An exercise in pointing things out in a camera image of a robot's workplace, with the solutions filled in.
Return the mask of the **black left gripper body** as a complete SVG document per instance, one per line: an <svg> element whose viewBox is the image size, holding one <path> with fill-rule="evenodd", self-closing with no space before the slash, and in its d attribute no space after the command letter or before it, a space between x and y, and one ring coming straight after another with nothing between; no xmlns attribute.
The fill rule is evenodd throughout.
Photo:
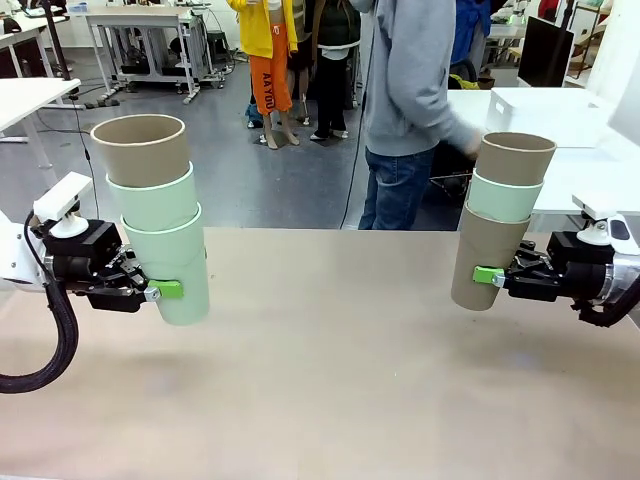
<svg viewBox="0 0 640 480"><path fill-rule="evenodd" d="M85 232L60 239L48 233L44 237L45 266L65 289L88 299L96 310L135 313L143 303L129 303L125 299L101 292L104 281L115 274L107 269L123 244L116 225L103 220L90 220Z"/></svg>

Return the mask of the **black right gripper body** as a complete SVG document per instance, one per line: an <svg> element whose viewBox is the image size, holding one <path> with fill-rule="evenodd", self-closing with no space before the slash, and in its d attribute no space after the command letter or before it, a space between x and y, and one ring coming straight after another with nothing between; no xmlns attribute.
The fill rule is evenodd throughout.
<svg viewBox="0 0 640 480"><path fill-rule="evenodd" d="M553 232L547 254L560 276L559 296L593 300L604 285L608 247L594 246L578 239L576 232Z"/></svg>

